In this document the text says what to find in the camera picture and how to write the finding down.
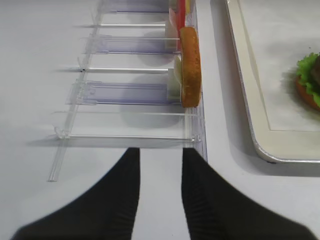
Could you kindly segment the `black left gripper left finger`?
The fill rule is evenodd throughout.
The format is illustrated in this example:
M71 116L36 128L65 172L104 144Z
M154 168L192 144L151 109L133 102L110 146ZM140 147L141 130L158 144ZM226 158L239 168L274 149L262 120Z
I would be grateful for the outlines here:
M130 240L140 197L140 149L128 148L94 186L20 228L14 240Z

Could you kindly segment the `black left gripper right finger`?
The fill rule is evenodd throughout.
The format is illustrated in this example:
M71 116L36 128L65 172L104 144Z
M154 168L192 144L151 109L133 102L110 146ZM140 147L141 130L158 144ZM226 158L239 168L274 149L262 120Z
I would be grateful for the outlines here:
M314 240L305 226L261 206L194 148L182 153L181 196L192 240Z

